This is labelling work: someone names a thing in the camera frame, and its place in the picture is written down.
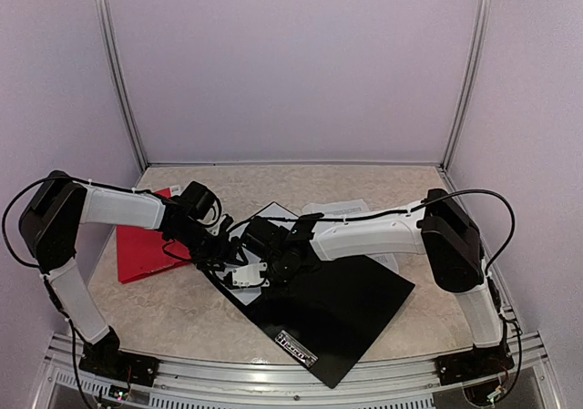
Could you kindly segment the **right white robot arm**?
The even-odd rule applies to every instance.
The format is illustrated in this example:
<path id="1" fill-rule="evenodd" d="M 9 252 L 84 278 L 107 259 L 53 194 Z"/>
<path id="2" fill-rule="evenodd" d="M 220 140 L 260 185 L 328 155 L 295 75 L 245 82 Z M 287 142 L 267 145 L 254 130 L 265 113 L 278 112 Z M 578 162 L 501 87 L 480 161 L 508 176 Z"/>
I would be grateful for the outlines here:
<path id="1" fill-rule="evenodd" d="M 298 297 L 328 313 L 363 316 L 383 328 L 413 290 L 374 260 L 381 254 L 424 255 L 435 284 L 455 296 L 475 349 L 465 366 L 484 376 L 502 358 L 504 325 L 488 275 L 480 231 L 444 189 L 389 210 L 351 216 L 254 216 L 240 236 L 251 264 L 235 271 L 235 286 L 264 287 L 274 297 Z"/>

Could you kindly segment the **black folder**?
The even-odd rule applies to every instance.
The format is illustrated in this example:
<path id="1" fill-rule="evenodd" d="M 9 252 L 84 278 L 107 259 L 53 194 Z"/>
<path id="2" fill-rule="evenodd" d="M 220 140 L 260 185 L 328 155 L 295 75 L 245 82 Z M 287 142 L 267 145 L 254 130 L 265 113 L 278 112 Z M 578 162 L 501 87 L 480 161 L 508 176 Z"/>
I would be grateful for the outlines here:
<path id="1" fill-rule="evenodd" d="M 398 315 L 414 284 L 366 256 L 267 287 L 247 306 L 218 291 L 295 362 L 335 388 Z"/>

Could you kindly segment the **red folder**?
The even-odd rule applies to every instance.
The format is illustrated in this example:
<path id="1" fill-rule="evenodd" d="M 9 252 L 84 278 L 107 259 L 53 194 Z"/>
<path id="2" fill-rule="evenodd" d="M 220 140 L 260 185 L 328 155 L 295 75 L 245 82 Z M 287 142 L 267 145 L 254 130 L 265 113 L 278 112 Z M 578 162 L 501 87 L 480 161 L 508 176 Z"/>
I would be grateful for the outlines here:
<path id="1" fill-rule="evenodd" d="M 162 233 L 138 227 L 117 226 L 118 281 L 139 281 L 186 265 L 188 249 L 179 242 L 164 240 Z"/>

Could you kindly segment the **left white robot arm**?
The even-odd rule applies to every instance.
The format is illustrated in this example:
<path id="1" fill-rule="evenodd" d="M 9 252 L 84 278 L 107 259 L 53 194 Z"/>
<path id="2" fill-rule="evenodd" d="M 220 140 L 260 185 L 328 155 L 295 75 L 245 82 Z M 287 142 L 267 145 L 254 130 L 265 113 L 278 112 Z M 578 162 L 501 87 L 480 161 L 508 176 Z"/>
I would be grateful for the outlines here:
<path id="1" fill-rule="evenodd" d="M 19 219 L 19 232 L 36 260 L 58 308 L 84 342 L 96 344 L 95 366 L 110 377 L 128 367 L 127 356 L 112 343 L 105 318 L 93 301 L 77 267 L 76 242 L 87 223 L 154 230 L 178 242 L 202 269 L 222 268 L 230 255 L 231 216 L 206 186 L 192 181 L 178 195 L 165 197 L 149 189 L 123 189 L 74 178 L 61 170 L 33 183 L 36 194 Z"/>

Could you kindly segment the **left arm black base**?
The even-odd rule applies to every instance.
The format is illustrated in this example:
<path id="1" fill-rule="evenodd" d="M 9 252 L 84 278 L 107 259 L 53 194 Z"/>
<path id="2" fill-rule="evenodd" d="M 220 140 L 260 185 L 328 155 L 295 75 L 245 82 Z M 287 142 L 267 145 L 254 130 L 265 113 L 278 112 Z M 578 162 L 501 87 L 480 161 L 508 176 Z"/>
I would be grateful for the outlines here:
<path id="1" fill-rule="evenodd" d="M 159 359 L 120 349 L 120 340 L 112 327 L 96 343 L 84 343 L 79 361 L 83 372 L 119 382 L 152 387 L 159 369 Z"/>

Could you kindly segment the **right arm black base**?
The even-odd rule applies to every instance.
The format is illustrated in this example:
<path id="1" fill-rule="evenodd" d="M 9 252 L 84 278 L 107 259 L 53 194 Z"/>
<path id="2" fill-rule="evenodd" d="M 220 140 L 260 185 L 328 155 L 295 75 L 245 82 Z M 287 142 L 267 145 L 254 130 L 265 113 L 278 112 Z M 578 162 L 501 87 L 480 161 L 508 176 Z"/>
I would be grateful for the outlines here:
<path id="1" fill-rule="evenodd" d="M 435 366 L 442 386 L 463 383 L 504 373 L 515 367 L 505 341 L 487 348 L 473 346 L 470 350 L 438 356 Z"/>

